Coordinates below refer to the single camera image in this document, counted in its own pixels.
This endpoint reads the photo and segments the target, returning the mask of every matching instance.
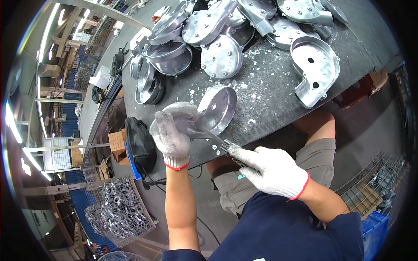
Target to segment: yellow floor line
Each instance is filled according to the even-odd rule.
[[[136,241],[134,241],[134,242],[135,242],[135,244],[138,244],[138,245],[140,245],[141,247],[144,247],[144,248],[146,248],[146,249],[148,249],[148,250],[151,250],[151,251],[156,252],[156,253],[161,253],[160,251],[157,251],[157,250],[155,250],[155,249],[153,249],[153,248],[151,248],[151,247],[144,246],[143,244],[140,244],[140,243],[138,243],[138,242],[136,242]]]

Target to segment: red object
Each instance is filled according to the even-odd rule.
[[[373,80],[369,74],[361,78],[355,85],[350,86],[341,93],[342,101],[337,100],[338,106],[345,110],[369,96],[374,88]]]
[[[161,19],[161,17],[159,17],[159,16],[153,16],[153,17],[151,17],[151,22],[153,22],[153,23],[156,23],[156,22],[158,22],[159,20]]]
[[[303,191],[305,190],[305,188],[306,188],[306,186],[308,185],[308,182],[309,182],[309,177],[310,177],[309,172],[307,172],[307,174],[308,174],[308,179],[306,180],[305,185],[303,185],[302,191],[301,191],[301,192],[299,192],[299,194],[298,194],[296,197],[294,197],[294,198],[289,198],[289,200],[295,200],[295,199],[298,199],[298,197],[300,197],[300,196],[301,196],[301,194],[303,193]]]
[[[181,169],[183,169],[183,168],[187,167],[187,166],[190,164],[190,161],[189,161],[186,165],[181,166],[181,167],[172,167],[172,166],[168,165],[168,164],[167,164],[167,163],[165,163],[165,162],[164,162],[164,164],[165,164],[167,167],[171,168],[172,170],[181,170]]]

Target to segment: black work table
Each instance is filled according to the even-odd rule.
[[[371,3],[367,0],[338,0],[334,4],[346,13],[350,24],[346,27],[334,20],[332,35],[325,40],[340,57],[341,70],[337,81],[327,92],[327,99],[318,102],[315,108],[346,90],[371,70],[379,71],[386,66],[390,72],[394,69],[393,65],[401,62],[400,51],[392,34]],[[200,52],[193,52],[193,62],[182,75],[175,78],[156,71],[166,91],[155,106],[135,102],[137,81],[129,77],[127,66],[122,72],[127,116],[136,117],[149,127],[154,120],[154,113],[167,105],[178,101],[193,101],[198,105],[207,88],[219,82],[229,84],[235,81],[237,109],[229,126],[219,135],[222,139],[228,138],[244,146],[309,113],[295,96],[294,89],[301,78],[292,69],[290,52],[272,47],[265,38],[258,38],[244,52],[241,70],[227,80],[210,79],[200,69]],[[224,152],[219,145],[216,141],[206,139],[192,141],[189,169],[222,156]],[[152,178],[154,181],[165,178],[165,165],[160,152]]]

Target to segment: blue plastic bin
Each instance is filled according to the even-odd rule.
[[[128,148],[128,142],[125,142],[125,147]],[[132,157],[129,155],[128,149],[126,149],[126,152],[127,152],[126,155],[129,158],[129,162],[131,163],[133,175],[135,176],[135,179],[136,180],[140,180],[141,179],[141,175],[136,170],[136,167],[135,167],[135,165],[133,164],[133,161],[132,161]]]
[[[364,261],[371,261],[379,252],[385,241],[389,227],[389,216],[373,211],[362,222]]]

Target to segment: khaki shorts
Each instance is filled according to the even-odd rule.
[[[312,180],[329,188],[334,177],[335,139],[316,140],[296,153],[296,164],[309,172]],[[228,172],[214,179],[221,193],[221,206],[227,211],[241,215],[247,201],[259,190],[247,179],[237,179],[239,172]]]

